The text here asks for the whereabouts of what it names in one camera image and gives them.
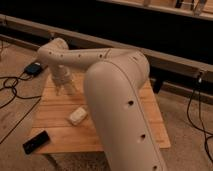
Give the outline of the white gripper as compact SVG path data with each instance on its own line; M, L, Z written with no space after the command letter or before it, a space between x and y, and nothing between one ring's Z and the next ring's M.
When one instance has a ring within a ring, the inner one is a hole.
M51 68L51 74L52 81L56 85L55 94L56 96L59 96L60 92L62 91L61 86L69 83L72 80L71 73L65 66L54 66ZM74 84L69 84L69 89L70 94L76 94L78 92Z

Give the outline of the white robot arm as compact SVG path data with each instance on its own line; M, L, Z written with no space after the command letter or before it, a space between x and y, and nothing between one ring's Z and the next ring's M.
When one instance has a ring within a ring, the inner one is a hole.
M150 65L139 50L71 50L56 38L37 50L53 82L69 80L68 68L85 72L83 92L111 171L168 171L140 101Z

